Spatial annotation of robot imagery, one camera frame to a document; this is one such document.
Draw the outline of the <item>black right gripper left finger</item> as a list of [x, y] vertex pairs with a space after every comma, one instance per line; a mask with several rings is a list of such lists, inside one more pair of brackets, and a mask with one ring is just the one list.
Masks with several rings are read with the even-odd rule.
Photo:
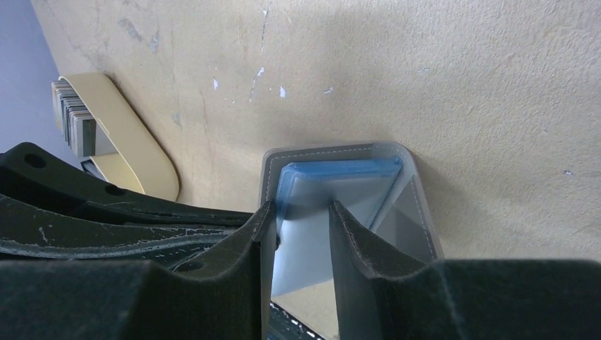
[[170, 271], [152, 261], [2, 261], [2, 339], [265, 339], [275, 205]]

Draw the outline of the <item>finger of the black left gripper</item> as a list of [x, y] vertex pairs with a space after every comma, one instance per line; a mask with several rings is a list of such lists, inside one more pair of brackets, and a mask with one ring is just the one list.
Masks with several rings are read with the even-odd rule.
[[120, 188], [33, 143], [1, 154], [3, 260], [151, 260], [175, 269], [248, 219]]

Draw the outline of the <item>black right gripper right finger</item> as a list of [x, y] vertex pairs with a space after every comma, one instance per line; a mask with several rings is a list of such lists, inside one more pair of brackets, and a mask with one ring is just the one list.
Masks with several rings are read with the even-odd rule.
[[600, 264], [567, 259], [421, 263], [344, 233], [334, 280], [341, 339], [599, 339]]

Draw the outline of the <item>grey leather card holder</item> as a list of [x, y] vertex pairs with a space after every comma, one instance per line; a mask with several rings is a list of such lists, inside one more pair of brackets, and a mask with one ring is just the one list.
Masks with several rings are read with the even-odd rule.
[[400, 143], [271, 149], [260, 188], [276, 208], [273, 296], [337, 280], [352, 230], [421, 263], [444, 255], [416, 159]]

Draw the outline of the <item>stack of credit cards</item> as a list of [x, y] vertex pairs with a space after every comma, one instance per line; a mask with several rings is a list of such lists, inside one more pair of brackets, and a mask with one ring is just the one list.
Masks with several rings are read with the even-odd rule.
[[51, 81], [50, 88], [57, 126], [76, 157], [117, 153], [108, 135], [66, 80]]

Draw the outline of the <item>beige plastic tray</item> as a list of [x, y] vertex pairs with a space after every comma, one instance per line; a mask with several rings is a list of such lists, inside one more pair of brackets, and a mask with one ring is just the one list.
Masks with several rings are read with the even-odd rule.
[[180, 185], [171, 159], [111, 79], [99, 72], [69, 74], [59, 79], [74, 89], [116, 148], [115, 154], [91, 158], [107, 182], [176, 201]]

